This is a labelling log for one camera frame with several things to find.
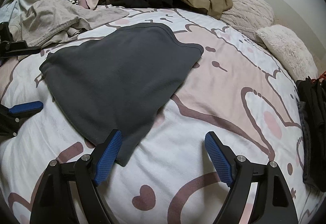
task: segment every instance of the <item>folded dark gray garment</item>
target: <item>folded dark gray garment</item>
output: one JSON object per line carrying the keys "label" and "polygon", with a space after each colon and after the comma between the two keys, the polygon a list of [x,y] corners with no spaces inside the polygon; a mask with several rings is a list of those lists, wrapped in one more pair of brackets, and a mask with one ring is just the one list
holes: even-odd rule
{"label": "folded dark gray garment", "polygon": [[40,71],[82,136],[97,145],[122,131],[117,162],[125,166],[203,51],[164,24],[140,23],[49,54]]}

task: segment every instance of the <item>metal screw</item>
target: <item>metal screw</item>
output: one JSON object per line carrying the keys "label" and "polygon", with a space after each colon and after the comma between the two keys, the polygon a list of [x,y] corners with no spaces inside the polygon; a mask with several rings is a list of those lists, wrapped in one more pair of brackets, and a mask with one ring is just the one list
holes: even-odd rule
{"label": "metal screw", "polygon": [[245,156],[239,155],[237,156],[238,161],[244,162],[246,160]]}
{"label": "metal screw", "polygon": [[278,164],[273,160],[269,163],[269,165],[272,166],[273,168],[276,168],[278,166]]}
{"label": "metal screw", "polygon": [[50,166],[56,166],[57,165],[57,160],[51,160],[49,165]]}
{"label": "metal screw", "polygon": [[84,154],[81,159],[86,161],[86,160],[89,160],[91,158],[91,156],[89,154]]}

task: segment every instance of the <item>bed sheet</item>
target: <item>bed sheet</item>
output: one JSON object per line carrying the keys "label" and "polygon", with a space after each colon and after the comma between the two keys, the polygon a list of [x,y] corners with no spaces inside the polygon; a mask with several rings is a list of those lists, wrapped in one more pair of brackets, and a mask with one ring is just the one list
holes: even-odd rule
{"label": "bed sheet", "polygon": [[[36,100],[44,104],[17,137],[0,143],[0,189],[20,223],[29,223],[49,161],[75,161],[94,148],[66,120],[39,66],[60,48],[102,39],[121,26],[140,22],[164,23],[179,41],[201,44],[205,51],[184,84],[159,110],[127,166],[115,164],[107,181],[98,187],[117,223],[213,222],[229,189],[220,182],[205,151],[208,131],[251,162],[275,160],[291,191],[299,223],[308,223],[324,195],[302,182],[299,98],[281,64],[240,32],[209,16],[180,9],[128,11],[128,17],[82,33],[74,42],[43,49],[20,62],[12,58],[0,68],[3,105]],[[75,185],[71,186],[76,194]],[[241,224],[249,219],[256,186],[252,184]],[[80,223],[87,223],[76,195],[74,202]]]}

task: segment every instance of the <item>blue gripper pad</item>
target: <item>blue gripper pad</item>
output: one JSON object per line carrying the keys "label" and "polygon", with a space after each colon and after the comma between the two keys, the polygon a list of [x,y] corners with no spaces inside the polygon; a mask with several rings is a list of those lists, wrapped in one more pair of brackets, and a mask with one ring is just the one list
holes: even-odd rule
{"label": "blue gripper pad", "polygon": [[40,101],[18,104],[9,109],[9,114],[18,114],[18,113],[33,111],[42,108],[43,108],[43,103]]}
{"label": "blue gripper pad", "polygon": [[117,131],[96,165],[94,182],[97,186],[108,177],[121,145],[122,135],[120,131]]}
{"label": "blue gripper pad", "polygon": [[231,166],[210,133],[207,133],[205,136],[205,149],[211,159],[211,162],[213,162],[221,182],[230,186],[233,183]]}

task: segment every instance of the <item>brown heart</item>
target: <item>brown heart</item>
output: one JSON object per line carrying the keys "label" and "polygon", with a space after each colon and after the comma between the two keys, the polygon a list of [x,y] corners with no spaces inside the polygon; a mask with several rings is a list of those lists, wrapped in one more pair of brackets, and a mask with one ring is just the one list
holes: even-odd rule
{"label": "brown heart", "polygon": [[139,190],[139,194],[139,196],[135,196],[132,199],[132,204],[136,209],[147,211],[155,207],[155,193],[150,186],[143,185]]}

